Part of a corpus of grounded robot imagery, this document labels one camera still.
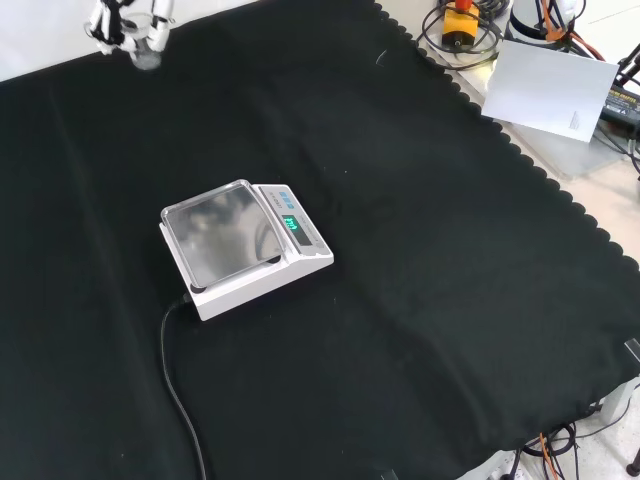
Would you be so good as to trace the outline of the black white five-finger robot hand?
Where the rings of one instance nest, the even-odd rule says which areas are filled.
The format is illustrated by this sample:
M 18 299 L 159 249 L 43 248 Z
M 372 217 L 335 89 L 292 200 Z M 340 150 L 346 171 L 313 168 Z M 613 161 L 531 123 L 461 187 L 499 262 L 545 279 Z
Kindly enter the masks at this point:
M 131 55 L 146 49 L 162 53 L 169 39 L 175 2 L 152 1 L 150 3 L 147 26 L 138 26 L 133 20 L 123 16 L 134 1 L 96 1 L 85 23 L 85 33 L 98 45 L 99 50 L 109 55 L 115 50 Z

